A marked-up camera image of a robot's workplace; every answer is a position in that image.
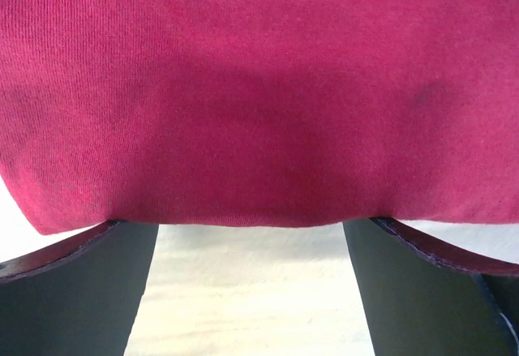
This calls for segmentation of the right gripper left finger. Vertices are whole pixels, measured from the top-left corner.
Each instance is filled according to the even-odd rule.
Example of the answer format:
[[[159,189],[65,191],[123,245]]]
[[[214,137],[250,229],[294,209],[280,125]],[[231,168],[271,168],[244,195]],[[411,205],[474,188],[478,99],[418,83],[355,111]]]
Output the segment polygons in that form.
[[[107,221],[3,262],[1,354],[124,354],[158,230]]]

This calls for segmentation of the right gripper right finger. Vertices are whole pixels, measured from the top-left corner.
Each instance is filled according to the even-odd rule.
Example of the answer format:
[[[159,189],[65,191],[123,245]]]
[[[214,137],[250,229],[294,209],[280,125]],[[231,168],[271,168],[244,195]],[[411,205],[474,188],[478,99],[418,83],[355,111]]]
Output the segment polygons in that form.
[[[392,218],[346,221],[377,355],[516,355],[518,265]]]

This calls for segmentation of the dark red t shirt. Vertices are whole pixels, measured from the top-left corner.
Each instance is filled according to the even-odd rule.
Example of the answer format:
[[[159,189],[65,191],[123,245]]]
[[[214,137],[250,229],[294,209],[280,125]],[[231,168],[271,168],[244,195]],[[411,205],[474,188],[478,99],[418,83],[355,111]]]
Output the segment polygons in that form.
[[[32,226],[518,220],[518,0],[1,0]]]

